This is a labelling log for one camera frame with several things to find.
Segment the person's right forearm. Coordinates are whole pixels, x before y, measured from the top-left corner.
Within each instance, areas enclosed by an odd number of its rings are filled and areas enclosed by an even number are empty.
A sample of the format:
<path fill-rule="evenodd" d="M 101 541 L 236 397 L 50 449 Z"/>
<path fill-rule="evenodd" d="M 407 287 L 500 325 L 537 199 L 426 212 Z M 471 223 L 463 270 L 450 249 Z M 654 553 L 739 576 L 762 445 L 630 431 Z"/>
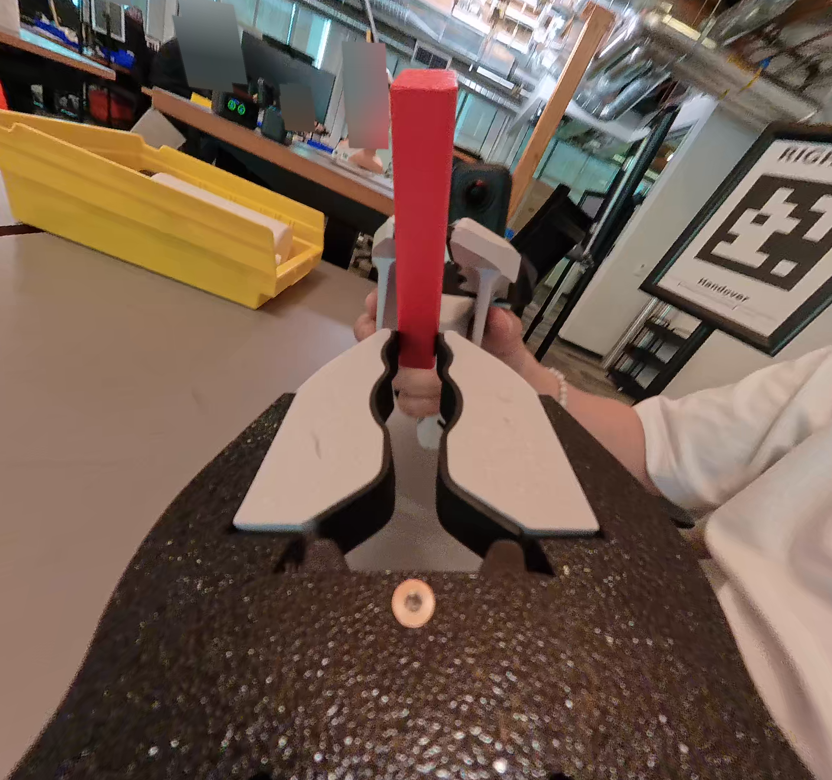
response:
<path fill-rule="evenodd" d="M 647 469 L 647 441 L 633 406 L 566 386 L 566 410 L 650 493 L 659 491 Z"/>

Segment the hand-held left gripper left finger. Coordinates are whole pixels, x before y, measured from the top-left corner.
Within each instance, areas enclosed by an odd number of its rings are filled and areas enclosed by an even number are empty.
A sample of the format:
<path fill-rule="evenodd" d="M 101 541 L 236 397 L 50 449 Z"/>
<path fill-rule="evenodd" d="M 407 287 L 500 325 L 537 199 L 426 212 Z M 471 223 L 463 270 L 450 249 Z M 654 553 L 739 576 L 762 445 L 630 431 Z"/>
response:
<path fill-rule="evenodd" d="M 394 332 L 377 331 L 297 390 L 234 515 L 238 531 L 374 534 L 393 512 Z"/>

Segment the black television screen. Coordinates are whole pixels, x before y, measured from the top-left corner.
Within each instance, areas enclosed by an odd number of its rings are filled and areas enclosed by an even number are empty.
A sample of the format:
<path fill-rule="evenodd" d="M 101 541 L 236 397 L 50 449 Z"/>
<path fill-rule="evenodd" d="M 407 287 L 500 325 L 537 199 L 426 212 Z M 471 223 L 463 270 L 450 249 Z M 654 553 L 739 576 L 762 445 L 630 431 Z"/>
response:
<path fill-rule="evenodd" d="M 282 85 L 306 85 L 311 92 L 316 122 L 325 122 L 335 75 L 286 54 L 246 30 L 242 32 L 241 49 L 246 76 L 251 83 L 261 79 L 275 91 Z"/>

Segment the framed marker poster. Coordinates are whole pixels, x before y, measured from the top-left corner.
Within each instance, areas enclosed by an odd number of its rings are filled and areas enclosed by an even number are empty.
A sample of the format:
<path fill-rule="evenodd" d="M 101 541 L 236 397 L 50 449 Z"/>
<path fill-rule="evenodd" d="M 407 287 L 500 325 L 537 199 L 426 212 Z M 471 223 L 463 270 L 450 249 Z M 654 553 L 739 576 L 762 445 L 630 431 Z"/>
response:
<path fill-rule="evenodd" d="M 831 301 L 831 127 L 771 123 L 640 290 L 774 356 Z"/>

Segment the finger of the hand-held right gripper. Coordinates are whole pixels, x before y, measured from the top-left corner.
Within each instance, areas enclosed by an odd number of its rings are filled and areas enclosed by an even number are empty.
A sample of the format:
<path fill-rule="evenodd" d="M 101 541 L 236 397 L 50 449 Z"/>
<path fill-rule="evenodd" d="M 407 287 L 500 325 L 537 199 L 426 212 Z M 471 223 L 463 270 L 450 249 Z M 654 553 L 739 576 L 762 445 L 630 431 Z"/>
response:
<path fill-rule="evenodd" d="M 511 286 L 521 271 L 521 255 L 504 237 L 473 219 L 449 226 L 449 261 L 454 283 L 449 293 L 473 300 L 468 338 L 482 345 L 489 310 L 510 303 Z"/>
<path fill-rule="evenodd" d="M 394 219 L 387 219 L 373 238 L 372 264 L 377 272 L 377 329 L 398 330 L 396 245 Z"/>

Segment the black clock with green display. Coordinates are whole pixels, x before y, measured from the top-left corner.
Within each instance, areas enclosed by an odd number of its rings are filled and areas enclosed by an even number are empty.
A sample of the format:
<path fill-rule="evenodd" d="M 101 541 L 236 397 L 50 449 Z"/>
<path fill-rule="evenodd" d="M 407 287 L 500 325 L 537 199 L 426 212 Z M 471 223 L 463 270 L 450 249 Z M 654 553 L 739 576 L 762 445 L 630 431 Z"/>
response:
<path fill-rule="evenodd" d="M 218 117 L 233 122 L 247 130 L 255 130 L 259 120 L 259 107 L 251 97 L 239 96 L 233 92 L 214 91 L 212 112 Z"/>

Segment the grey desk with wooden edge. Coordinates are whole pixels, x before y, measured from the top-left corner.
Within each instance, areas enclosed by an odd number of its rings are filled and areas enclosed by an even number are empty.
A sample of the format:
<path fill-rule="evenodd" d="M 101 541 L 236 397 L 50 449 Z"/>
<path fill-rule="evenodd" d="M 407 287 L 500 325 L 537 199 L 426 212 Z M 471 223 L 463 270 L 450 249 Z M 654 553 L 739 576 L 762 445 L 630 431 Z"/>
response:
<path fill-rule="evenodd" d="M 384 175 L 373 174 L 343 159 L 309 147 L 284 145 L 265 138 L 214 114 L 210 108 L 160 88 L 141 88 L 154 109 L 238 150 L 275 164 L 297 176 L 325 186 L 340 196 L 392 216 L 393 183 Z"/>

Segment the person's right hand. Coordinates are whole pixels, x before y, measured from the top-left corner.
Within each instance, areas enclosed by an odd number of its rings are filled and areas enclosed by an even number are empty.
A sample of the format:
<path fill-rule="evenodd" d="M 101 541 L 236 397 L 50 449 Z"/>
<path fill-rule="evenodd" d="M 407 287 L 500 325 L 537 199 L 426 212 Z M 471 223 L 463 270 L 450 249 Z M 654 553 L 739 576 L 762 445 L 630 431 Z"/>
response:
<path fill-rule="evenodd" d="M 563 398 L 564 380 L 546 369 L 523 343 L 520 319 L 512 312 L 491 307 L 482 343 L 484 351 L 510 367 L 538 393 L 556 400 Z M 401 367 L 393 380 L 398 408 L 413 418 L 425 418 L 439 413 L 441 381 L 434 370 Z"/>

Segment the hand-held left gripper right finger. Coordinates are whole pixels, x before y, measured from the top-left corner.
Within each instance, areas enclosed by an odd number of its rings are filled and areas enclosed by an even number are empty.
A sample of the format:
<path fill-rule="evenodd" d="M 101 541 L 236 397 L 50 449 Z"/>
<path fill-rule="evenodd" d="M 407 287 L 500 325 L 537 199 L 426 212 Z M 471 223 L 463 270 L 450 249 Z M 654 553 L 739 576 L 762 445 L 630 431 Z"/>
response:
<path fill-rule="evenodd" d="M 445 486 L 522 538 L 597 535 L 598 518 L 537 391 L 461 335 L 437 342 Z"/>

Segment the white cylinder with black cap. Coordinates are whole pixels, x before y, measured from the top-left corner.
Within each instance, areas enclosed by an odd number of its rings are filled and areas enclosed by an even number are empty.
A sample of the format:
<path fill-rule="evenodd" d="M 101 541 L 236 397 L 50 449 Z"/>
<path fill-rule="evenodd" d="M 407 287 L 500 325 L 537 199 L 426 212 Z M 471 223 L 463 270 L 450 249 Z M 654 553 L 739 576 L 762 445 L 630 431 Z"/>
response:
<path fill-rule="evenodd" d="M 187 182 L 165 172 L 154 172 L 150 179 L 167 188 L 182 192 L 187 196 L 207 203 L 226 215 L 234 215 L 244 221 L 267 228 L 272 235 L 276 263 L 281 265 L 289 260 L 293 250 L 292 229 L 280 218 L 261 213 L 254 208 L 245 207 L 218 194 L 204 190 L 198 185 Z"/>

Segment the black office chair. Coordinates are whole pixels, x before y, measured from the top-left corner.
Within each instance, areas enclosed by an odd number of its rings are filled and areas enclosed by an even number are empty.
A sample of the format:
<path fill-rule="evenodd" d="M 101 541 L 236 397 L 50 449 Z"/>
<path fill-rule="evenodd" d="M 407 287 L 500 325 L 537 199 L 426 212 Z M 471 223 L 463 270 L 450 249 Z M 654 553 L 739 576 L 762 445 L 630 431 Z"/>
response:
<path fill-rule="evenodd" d="M 521 317 L 532 302 L 534 289 L 575 247 L 588 243 L 592 217 L 569 196 L 570 189 L 559 184 L 511 244 L 521 256 L 517 281 L 510 286 L 508 301 L 515 316 Z"/>

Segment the red block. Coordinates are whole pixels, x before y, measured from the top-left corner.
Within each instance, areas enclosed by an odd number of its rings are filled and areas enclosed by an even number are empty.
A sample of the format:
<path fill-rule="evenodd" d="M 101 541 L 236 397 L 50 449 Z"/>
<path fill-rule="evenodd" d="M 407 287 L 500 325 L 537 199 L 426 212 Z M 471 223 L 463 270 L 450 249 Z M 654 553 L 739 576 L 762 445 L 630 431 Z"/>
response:
<path fill-rule="evenodd" d="M 399 364 L 434 366 L 439 333 L 457 78 L 407 69 L 390 91 Z"/>

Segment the yellow plastic bin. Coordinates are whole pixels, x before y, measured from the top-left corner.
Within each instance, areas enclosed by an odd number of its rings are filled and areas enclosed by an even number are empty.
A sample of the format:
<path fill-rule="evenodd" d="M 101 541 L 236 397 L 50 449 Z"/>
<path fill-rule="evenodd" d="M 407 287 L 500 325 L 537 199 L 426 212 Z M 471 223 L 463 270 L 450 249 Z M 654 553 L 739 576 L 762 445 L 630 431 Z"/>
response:
<path fill-rule="evenodd" d="M 22 224 L 206 293 L 258 309 L 317 267 L 322 213 L 135 133 L 3 110 L 1 164 Z M 292 229 L 289 260 L 272 235 L 150 179 L 169 173 Z"/>

